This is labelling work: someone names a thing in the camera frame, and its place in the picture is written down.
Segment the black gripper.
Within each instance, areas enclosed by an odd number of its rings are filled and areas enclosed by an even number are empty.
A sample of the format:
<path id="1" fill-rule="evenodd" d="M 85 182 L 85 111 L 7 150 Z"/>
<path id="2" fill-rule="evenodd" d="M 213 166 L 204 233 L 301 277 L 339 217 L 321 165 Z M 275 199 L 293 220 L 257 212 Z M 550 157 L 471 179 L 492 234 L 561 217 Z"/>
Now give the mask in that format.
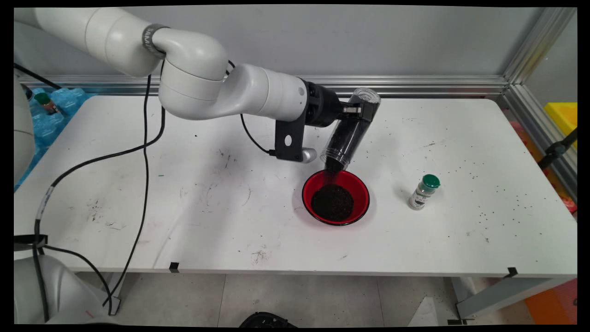
<path id="1" fill-rule="evenodd" d="M 305 126 L 324 128 L 331 125 L 341 114 L 341 120 L 354 119 L 372 122 L 373 103 L 341 103 L 337 94 L 322 85 L 304 81 L 307 101 L 304 108 Z"/>

